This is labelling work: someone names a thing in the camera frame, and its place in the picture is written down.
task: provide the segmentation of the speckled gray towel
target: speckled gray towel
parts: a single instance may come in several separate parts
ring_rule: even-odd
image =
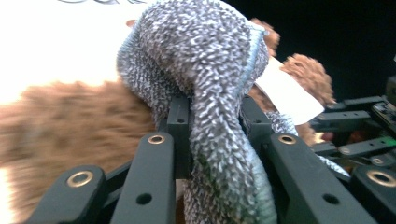
[[[171,96],[192,97],[187,223],[276,223],[262,162],[238,121],[242,97],[268,63],[264,30],[217,0],[164,0],[136,22],[118,55],[125,84],[167,116]],[[276,132],[296,134],[268,114]]]

